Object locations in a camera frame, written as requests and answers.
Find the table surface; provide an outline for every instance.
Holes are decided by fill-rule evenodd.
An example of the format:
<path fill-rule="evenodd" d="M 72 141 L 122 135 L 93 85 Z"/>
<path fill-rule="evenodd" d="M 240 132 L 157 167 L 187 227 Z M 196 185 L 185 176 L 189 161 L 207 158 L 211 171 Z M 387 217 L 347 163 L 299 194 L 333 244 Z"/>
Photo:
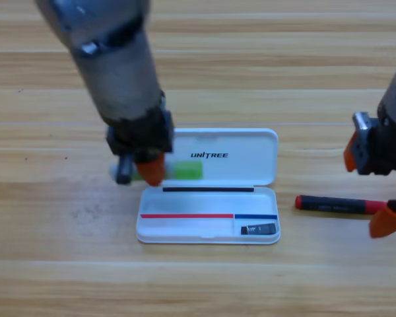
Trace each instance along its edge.
<path fill-rule="evenodd" d="M 149 29 L 177 126 L 278 133 L 281 240 L 139 243 L 145 186 L 109 179 L 106 127 L 31 0 L 0 0 L 0 316 L 396 317 L 396 234 L 293 208 L 396 198 L 396 173 L 342 157 L 396 70 L 396 0 L 157 0 Z"/>

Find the marker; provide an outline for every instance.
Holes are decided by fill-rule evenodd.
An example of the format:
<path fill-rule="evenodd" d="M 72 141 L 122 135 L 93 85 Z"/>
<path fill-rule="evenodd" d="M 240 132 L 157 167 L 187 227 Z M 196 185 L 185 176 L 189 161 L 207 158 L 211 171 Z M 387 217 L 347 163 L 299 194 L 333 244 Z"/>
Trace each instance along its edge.
<path fill-rule="evenodd" d="M 346 199 L 299 195 L 295 199 L 295 207 L 301 210 L 326 211 L 355 215 L 374 215 L 387 205 L 385 201 L 362 199 Z"/>

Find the black stripe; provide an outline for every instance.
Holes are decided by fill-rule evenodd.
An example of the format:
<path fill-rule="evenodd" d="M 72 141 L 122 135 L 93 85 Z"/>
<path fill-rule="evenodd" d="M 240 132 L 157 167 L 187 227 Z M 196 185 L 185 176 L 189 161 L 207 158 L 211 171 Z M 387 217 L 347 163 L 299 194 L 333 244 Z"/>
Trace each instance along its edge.
<path fill-rule="evenodd" d="M 253 192 L 253 188 L 237 187 L 165 187 L 163 192 Z"/>

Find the red cap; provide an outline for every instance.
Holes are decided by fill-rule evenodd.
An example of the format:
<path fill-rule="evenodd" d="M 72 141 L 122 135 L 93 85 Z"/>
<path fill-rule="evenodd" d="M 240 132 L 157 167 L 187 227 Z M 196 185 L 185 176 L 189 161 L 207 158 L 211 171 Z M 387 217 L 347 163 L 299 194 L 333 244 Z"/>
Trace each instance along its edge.
<path fill-rule="evenodd" d="M 301 195 L 296 196 L 295 207 L 298 208 L 298 209 L 302 208 L 302 196 Z"/>
<path fill-rule="evenodd" d="M 365 201 L 365 214 L 367 215 L 375 215 L 377 211 L 383 210 L 387 207 L 386 201 Z"/>

